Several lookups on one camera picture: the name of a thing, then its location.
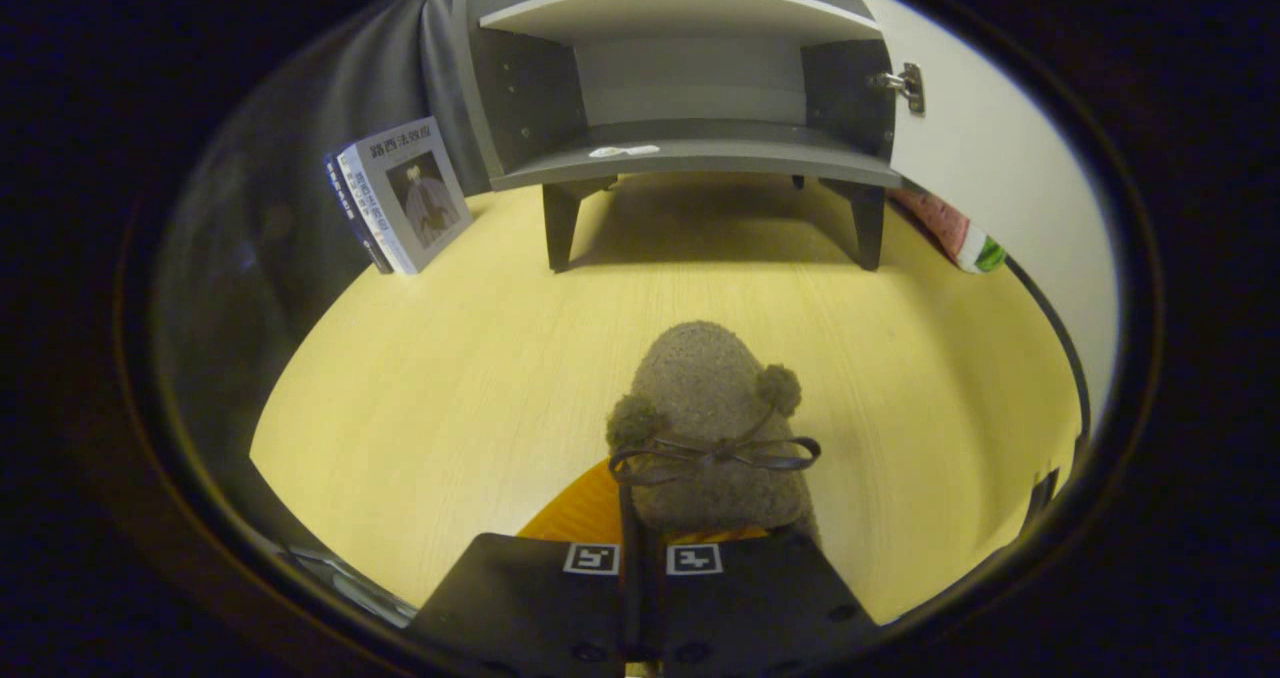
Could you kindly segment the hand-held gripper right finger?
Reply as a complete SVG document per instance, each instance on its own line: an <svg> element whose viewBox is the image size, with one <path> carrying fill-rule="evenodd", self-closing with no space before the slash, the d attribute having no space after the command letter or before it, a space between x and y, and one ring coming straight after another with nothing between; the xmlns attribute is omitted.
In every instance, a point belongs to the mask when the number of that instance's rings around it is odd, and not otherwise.
<svg viewBox="0 0 1280 678"><path fill-rule="evenodd" d="M655 577L663 677L803 677L883 635L815 542L669 542Z"/></svg>

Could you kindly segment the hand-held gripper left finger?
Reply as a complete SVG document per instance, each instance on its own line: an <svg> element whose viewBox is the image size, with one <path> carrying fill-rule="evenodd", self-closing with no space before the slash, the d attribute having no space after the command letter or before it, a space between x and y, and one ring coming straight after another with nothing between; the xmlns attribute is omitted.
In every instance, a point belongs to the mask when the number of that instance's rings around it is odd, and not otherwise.
<svg viewBox="0 0 1280 678"><path fill-rule="evenodd" d="M625 532L604 461L516 535L472 539L410 626L465 677L622 677Z"/></svg>

